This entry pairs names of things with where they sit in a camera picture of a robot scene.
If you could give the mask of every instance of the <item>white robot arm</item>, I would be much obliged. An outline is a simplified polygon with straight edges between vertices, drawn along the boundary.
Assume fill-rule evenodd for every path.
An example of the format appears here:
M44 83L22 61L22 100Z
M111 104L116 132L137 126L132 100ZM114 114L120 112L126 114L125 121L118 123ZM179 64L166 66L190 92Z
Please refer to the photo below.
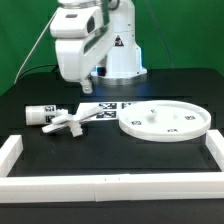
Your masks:
M108 85L144 80L147 71L142 67L141 49L135 42L131 0L58 2L61 7L50 30L57 38L57 60L66 81L80 82L83 91L91 93L90 74L94 82Z
M105 0L58 0L61 7L51 23L56 37L56 54L62 77L80 82L85 93L92 92L88 79L94 66L113 45Z

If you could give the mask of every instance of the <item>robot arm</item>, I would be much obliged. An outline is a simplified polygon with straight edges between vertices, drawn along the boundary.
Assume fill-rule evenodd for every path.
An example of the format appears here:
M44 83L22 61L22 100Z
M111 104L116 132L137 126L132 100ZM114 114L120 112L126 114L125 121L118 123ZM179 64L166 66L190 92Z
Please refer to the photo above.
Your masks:
M113 46L106 0L58 0L61 7L51 23L57 60L62 77L80 82L92 92L88 79L94 66Z

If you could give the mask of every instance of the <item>warning label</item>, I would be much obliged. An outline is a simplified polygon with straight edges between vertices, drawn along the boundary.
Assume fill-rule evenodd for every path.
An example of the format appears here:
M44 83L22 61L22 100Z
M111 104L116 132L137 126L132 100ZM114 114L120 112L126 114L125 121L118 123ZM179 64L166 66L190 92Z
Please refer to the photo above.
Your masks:
M115 46L115 47L123 47L123 46L124 46L124 44L123 44L123 42L122 42L122 40L121 40L121 38L120 38L119 35L118 35L118 36L116 37L116 39L115 39L115 44L114 44L114 46Z

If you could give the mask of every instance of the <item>white cylinder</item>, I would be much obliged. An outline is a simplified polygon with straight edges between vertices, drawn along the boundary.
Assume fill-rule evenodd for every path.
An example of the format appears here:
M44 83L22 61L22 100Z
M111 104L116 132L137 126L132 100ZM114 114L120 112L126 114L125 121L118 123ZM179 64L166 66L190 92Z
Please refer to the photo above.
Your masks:
M68 114L68 111L57 110L55 105L27 106L26 124L27 125L49 124L51 123L51 119L62 114Z

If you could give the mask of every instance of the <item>black table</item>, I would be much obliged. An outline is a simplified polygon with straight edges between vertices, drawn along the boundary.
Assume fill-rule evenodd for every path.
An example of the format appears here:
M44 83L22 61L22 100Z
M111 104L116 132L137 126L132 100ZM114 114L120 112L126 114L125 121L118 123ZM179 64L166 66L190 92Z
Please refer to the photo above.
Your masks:
M211 69L148 71L147 81L131 86L95 85L91 95L58 73L31 74L0 97L0 144L23 136L24 152L9 176L167 172L219 172L205 136L178 143L135 139L118 121L90 122L84 135L69 129L46 135L25 125L28 105L57 105L75 114L81 102L178 100L212 115L212 129L224 133L224 78ZM1 204L3 223L221 223L224 200L162 200L85 203Z

